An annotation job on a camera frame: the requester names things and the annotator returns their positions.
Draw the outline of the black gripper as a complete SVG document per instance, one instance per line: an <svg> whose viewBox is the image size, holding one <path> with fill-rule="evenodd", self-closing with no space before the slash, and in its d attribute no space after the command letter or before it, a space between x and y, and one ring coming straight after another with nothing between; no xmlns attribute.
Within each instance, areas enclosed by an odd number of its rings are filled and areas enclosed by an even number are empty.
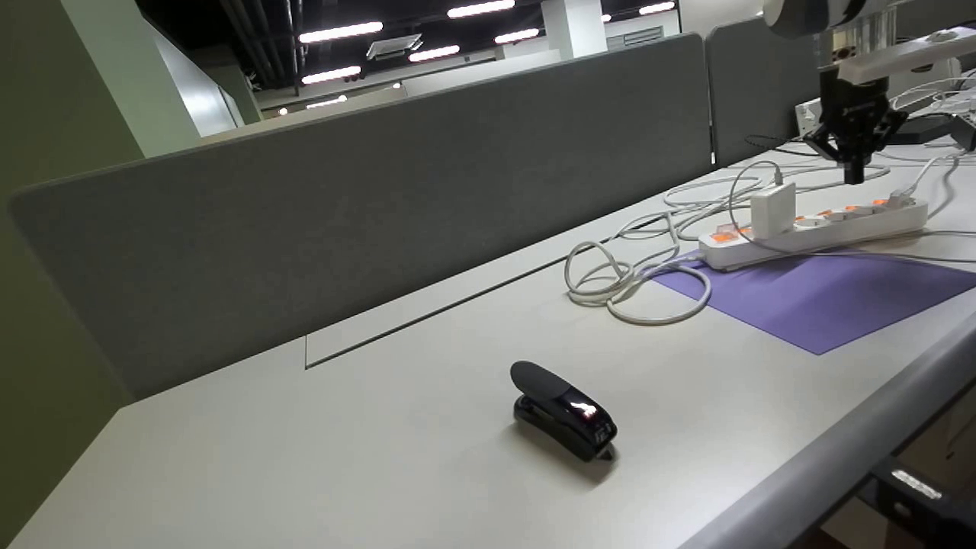
<svg viewBox="0 0 976 549"><path fill-rule="evenodd" d="M820 74L820 123L807 143L843 163L845 182L863 182L865 162L890 143L905 113L886 99L886 78L854 86L836 68Z"/></svg>

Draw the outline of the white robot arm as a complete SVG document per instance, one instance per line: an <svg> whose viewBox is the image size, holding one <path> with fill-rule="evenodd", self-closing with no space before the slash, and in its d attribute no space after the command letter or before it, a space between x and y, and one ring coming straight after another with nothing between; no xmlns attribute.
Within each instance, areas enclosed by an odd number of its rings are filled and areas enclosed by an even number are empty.
<svg viewBox="0 0 976 549"><path fill-rule="evenodd" d="M971 24L936 27L923 36L897 36L897 8L905 0L763 0L763 22L782 36L828 36L828 60L820 68L820 123L805 143L834 157L849 182L859 182L865 163L909 118L886 97L886 78L945 58L971 53Z"/></svg>

